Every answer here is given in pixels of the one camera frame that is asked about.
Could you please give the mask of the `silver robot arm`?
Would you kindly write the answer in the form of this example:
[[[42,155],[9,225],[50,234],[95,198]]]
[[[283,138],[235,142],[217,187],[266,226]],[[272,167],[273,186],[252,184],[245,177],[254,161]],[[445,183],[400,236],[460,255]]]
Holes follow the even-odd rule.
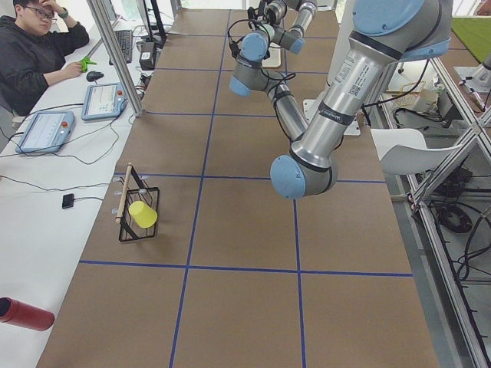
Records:
[[[263,61],[269,58],[271,46],[299,54],[305,45],[305,32],[318,10],[316,1],[260,1],[249,8],[245,23],[251,32],[238,41],[229,40],[236,66],[229,89],[243,97],[253,91],[270,99],[283,133],[297,140],[307,129],[308,121],[301,112],[287,81],[295,75],[268,71]]]
[[[356,1],[350,49],[308,126],[270,169],[287,199],[329,190],[331,154],[388,65],[439,57],[450,44],[451,1]]]

